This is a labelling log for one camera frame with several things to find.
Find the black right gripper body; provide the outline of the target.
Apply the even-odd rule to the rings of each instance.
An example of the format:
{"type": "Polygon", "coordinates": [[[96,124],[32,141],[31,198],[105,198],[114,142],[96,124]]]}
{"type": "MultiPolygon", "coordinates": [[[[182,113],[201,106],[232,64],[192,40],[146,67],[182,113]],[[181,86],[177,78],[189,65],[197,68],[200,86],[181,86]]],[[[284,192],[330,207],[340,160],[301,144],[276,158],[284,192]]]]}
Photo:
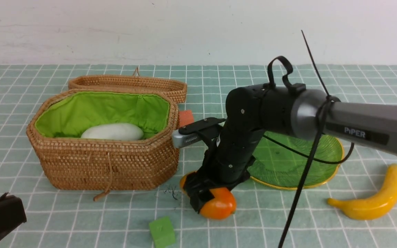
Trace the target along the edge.
{"type": "Polygon", "coordinates": [[[202,166],[192,182],[186,183],[186,191],[195,193],[218,187],[231,191],[245,182],[250,177],[247,169],[255,162],[253,152],[264,133],[263,129],[241,132],[223,127],[205,151],[202,166]]]}

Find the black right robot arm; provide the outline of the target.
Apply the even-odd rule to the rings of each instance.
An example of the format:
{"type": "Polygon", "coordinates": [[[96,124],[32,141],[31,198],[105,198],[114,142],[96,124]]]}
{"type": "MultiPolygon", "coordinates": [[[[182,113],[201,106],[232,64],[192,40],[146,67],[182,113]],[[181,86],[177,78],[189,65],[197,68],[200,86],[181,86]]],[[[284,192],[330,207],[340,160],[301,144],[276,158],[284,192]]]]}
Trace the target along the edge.
{"type": "Polygon", "coordinates": [[[209,118],[179,130],[195,132],[208,145],[202,166],[182,186],[196,212],[214,198],[211,189],[232,190],[247,180],[266,131],[310,141],[327,134],[397,156],[397,105],[341,102],[302,84],[260,84],[231,90],[225,106],[224,126],[209,118]]]}

